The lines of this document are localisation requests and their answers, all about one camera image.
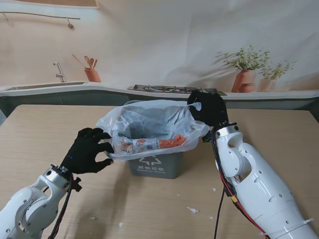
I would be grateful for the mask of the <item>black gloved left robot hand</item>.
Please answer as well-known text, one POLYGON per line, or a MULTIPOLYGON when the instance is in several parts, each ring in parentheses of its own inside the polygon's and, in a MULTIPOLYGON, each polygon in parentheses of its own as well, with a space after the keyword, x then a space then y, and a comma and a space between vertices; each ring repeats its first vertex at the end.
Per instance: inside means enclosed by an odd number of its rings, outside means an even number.
POLYGON ((104 151, 114 153, 109 142, 101 142, 110 138, 109 134, 100 128, 84 128, 80 130, 60 166, 74 174, 100 172, 114 162, 110 158, 99 162, 96 161, 96 156, 99 153, 104 151))

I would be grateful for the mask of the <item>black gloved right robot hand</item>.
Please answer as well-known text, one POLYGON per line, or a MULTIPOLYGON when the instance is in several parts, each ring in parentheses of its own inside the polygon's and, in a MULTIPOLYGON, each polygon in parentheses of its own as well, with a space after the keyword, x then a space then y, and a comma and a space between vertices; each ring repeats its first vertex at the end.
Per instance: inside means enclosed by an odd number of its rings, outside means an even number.
POLYGON ((187 99, 187 104, 193 118, 208 126, 229 123, 226 104, 218 93, 192 91, 187 99), (193 103, 201 103, 201 110, 197 110, 194 106, 191 106, 193 103))

